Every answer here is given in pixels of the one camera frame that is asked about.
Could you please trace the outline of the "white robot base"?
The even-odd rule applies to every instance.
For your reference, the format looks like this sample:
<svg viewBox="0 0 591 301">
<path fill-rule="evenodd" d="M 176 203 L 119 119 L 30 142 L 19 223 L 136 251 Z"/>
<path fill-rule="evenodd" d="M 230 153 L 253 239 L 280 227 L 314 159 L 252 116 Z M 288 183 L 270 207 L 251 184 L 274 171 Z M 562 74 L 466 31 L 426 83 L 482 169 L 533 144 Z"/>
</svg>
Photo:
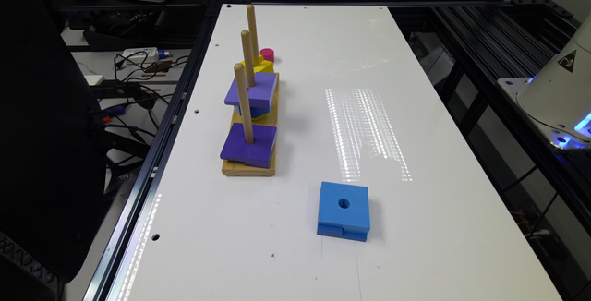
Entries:
<svg viewBox="0 0 591 301">
<path fill-rule="evenodd" d="M 590 20 L 532 78 L 497 84 L 558 150 L 590 148 Z"/>
</svg>

